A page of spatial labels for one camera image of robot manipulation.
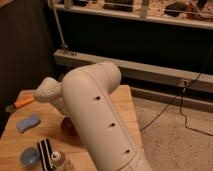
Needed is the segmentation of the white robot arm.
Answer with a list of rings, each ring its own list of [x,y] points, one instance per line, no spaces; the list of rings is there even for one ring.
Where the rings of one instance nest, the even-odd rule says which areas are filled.
[[[98,171],[152,171],[110,98],[120,81],[118,66],[101,62],[73,69],[60,82],[43,79],[34,98],[71,119]]]

